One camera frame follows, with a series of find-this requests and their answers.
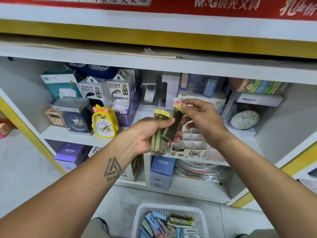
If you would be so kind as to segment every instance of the red banner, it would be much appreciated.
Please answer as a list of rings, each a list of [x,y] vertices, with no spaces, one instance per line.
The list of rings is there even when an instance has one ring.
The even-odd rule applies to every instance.
[[[0,0],[0,3],[150,13],[317,20],[317,0]]]

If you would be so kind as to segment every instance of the gray floor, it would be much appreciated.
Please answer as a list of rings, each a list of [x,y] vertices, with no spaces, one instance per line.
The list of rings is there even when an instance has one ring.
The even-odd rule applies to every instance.
[[[0,139],[0,217],[61,177],[53,165],[18,130]],[[136,209],[141,203],[164,203],[200,208],[208,224],[209,236],[231,238],[254,229],[272,228],[259,211],[171,196],[156,192],[113,186],[93,217],[103,218],[110,235],[131,237]],[[118,224],[125,223],[121,229]]]

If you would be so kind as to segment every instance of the forearm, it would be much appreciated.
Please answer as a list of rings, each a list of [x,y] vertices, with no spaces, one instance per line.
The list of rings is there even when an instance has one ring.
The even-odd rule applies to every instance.
[[[217,149],[281,237],[313,237],[317,234],[315,193],[232,135]]]
[[[125,136],[122,132],[81,166],[3,217],[0,236],[80,237],[106,193],[136,156],[133,141]]]

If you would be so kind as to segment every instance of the plastic basket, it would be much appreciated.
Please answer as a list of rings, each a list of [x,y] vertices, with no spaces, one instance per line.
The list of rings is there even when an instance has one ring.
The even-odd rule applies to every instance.
[[[207,223],[205,220],[204,213],[201,209],[188,206],[177,206],[177,205],[164,205],[164,204],[151,204],[143,203],[137,208],[137,212],[134,217],[133,229],[131,238],[140,237],[140,225],[145,217],[145,214],[151,210],[162,215],[169,216],[171,213],[194,217],[193,226],[199,230],[200,238],[209,238]]]

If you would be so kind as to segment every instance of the triangle tattoo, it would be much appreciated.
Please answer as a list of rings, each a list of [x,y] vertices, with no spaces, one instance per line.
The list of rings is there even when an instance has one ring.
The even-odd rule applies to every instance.
[[[118,178],[121,174],[121,166],[117,161],[116,157],[109,158],[108,165],[105,171],[105,177],[107,177],[107,181]]]

